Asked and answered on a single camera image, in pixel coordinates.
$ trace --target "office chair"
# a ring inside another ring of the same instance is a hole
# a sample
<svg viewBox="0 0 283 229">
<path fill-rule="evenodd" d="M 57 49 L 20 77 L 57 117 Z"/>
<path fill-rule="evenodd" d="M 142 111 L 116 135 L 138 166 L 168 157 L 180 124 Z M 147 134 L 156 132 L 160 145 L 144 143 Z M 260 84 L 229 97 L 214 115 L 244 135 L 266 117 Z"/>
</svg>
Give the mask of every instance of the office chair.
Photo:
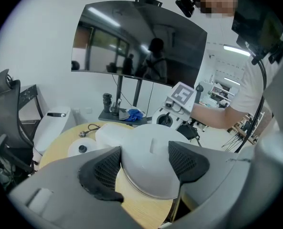
<svg viewBox="0 0 283 229">
<path fill-rule="evenodd" d="M 204 88 L 202 85 L 198 84 L 196 87 L 197 95 L 195 97 L 194 103 L 198 104 L 200 100 L 200 96 L 202 92 L 204 91 Z M 198 131 L 195 127 L 193 127 L 193 124 L 196 122 L 195 119 L 192 119 L 191 123 L 187 123 L 186 125 L 181 125 L 177 131 L 185 136 L 188 140 L 191 140 L 193 138 L 199 138 Z"/>
<path fill-rule="evenodd" d="M 21 89 L 19 80 L 12 80 L 8 69 L 0 72 L 0 135 L 8 137 L 2 156 L 16 166 L 16 175 L 26 177 L 34 173 L 33 143 L 24 136 L 18 116 Z"/>
</svg>

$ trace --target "power outlet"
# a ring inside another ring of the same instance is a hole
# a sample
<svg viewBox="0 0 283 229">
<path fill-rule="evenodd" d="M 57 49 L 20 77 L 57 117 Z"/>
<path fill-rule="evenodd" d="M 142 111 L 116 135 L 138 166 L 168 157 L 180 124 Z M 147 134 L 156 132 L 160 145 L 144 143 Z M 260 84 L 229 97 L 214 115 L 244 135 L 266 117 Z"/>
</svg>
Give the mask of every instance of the power outlet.
<svg viewBox="0 0 283 229">
<path fill-rule="evenodd" d="M 80 114 L 80 113 L 81 113 L 81 111 L 80 111 L 79 108 L 75 108 L 75 109 L 73 109 L 73 111 L 74 111 L 76 114 Z"/>
<path fill-rule="evenodd" d="M 85 112 L 87 114 L 91 114 L 93 112 L 93 109 L 92 108 L 85 108 Z"/>
</svg>

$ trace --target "ceiling light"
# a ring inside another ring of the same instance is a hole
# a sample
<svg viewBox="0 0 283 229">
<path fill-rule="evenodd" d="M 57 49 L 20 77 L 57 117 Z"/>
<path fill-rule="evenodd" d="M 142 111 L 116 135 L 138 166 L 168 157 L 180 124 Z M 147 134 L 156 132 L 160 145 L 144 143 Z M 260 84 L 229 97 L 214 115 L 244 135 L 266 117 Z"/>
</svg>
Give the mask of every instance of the ceiling light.
<svg viewBox="0 0 283 229">
<path fill-rule="evenodd" d="M 240 86 L 240 83 L 238 83 L 238 82 L 235 82 L 235 81 L 233 81 L 233 80 L 231 80 L 231 79 L 228 79 L 228 78 L 226 78 L 226 77 L 224 77 L 224 79 L 225 79 L 225 80 L 227 80 L 227 81 L 230 81 L 230 82 L 236 83 L 236 84 L 238 84 L 238 85 Z"/>
<path fill-rule="evenodd" d="M 108 17 L 107 15 L 101 13 L 99 10 L 96 10 L 95 8 L 93 7 L 90 7 L 88 8 L 88 10 L 91 12 L 91 13 L 94 13 L 95 15 L 101 17 L 103 20 L 111 23 L 112 25 L 116 26 L 116 27 L 119 27 L 120 24 L 117 23 L 116 21 L 114 21 L 113 19 L 111 19 L 110 17 Z"/>
<path fill-rule="evenodd" d="M 143 49 L 143 51 L 145 51 L 146 53 L 149 53 L 150 51 L 148 50 L 148 47 L 145 45 L 141 45 L 141 48 Z"/>
<path fill-rule="evenodd" d="M 225 50 L 229 50 L 229 51 L 233 51 L 233 52 L 238 52 L 238 53 L 241 53 L 243 55 L 246 55 L 246 56 L 250 56 L 251 54 L 247 51 L 244 51 L 242 49 L 239 49 L 239 48 L 235 48 L 235 47 L 232 47 L 232 46 L 228 46 L 228 45 L 224 45 L 224 49 Z"/>
<path fill-rule="evenodd" d="M 112 45 L 112 44 L 110 44 L 109 46 L 110 46 L 110 47 L 112 47 L 112 48 L 116 48 L 116 46 L 115 46 L 115 45 Z"/>
</svg>

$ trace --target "monitor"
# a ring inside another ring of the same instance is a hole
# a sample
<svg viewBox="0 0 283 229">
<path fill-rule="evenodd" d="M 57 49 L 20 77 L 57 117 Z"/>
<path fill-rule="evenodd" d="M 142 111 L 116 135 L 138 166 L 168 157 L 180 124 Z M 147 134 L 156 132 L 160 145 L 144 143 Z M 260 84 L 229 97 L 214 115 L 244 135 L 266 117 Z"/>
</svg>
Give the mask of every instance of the monitor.
<svg viewBox="0 0 283 229">
<path fill-rule="evenodd" d="M 85 5 L 75 32 L 72 71 L 194 87 L 207 32 L 152 4 L 103 1 Z"/>
</svg>

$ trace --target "wooden table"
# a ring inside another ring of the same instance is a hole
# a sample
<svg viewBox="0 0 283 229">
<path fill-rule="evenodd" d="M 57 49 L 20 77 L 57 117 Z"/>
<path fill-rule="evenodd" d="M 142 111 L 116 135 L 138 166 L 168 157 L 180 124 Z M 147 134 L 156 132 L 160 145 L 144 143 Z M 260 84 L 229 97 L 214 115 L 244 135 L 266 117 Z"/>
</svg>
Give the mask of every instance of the wooden table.
<svg viewBox="0 0 283 229">
<path fill-rule="evenodd" d="M 106 123 L 108 122 L 95 122 L 93 124 L 103 126 Z M 133 127 L 125 124 L 114 124 L 133 129 Z M 55 160 L 67 158 L 69 146 L 73 141 L 80 138 L 79 133 L 87 130 L 88 125 L 89 123 L 78 125 L 63 132 L 55 139 L 44 153 L 40 162 L 40 168 Z M 87 137 L 95 140 L 95 131 L 90 132 Z M 123 169 L 120 169 L 117 175 L 115 190 L 124 197 L 122 208 L 146 229 L 157 229 L 164 222 L 171 209 L 172 199 L 154 199 L 140 193 L 127 180 Z"/>
</svg>

